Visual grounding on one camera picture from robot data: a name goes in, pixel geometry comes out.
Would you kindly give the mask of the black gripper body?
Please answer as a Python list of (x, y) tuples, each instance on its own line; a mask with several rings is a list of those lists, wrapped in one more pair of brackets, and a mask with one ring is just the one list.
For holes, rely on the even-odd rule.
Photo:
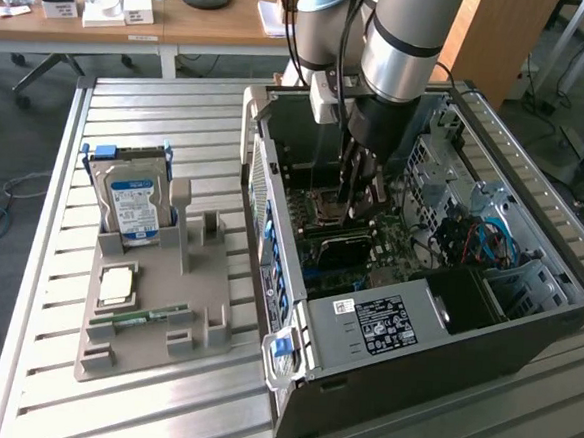
[(349, 133), (378, 161), (387, 161), (401, 144), (420, 102), (418, 98), (407, 103), (393, 103), (375, 96), (357, 98), (349, 117)]

